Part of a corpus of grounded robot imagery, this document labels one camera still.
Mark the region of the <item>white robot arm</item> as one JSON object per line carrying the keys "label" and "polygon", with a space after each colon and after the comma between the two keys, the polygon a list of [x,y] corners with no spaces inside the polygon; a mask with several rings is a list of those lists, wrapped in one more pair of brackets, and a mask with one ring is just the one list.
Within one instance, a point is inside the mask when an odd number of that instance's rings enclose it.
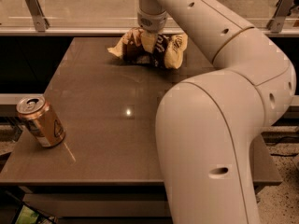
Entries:
{"label": "white robot arm", "polygon": [[161,100],[158,156],[174,224],[260,224],[249,150],[288,109],[294,67],[261,30],[217,0],[139,0],[148,31],[170,16],[214,65]]}

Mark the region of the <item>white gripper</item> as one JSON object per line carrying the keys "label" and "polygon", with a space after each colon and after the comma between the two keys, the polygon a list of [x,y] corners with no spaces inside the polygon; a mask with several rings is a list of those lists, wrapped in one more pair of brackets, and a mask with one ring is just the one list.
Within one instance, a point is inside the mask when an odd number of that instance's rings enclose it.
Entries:
{"label": "white gripper", "polygon": [[141,9],[138,10],[137,22],[140,27],[145,29],[145,31],[141,34],[141,43],[146,52],[152,53],[154,51],[158,40],[158,35],[156,33],[159,33],[163,30],[166,21],[166,12],[151,15],[142,11]]}

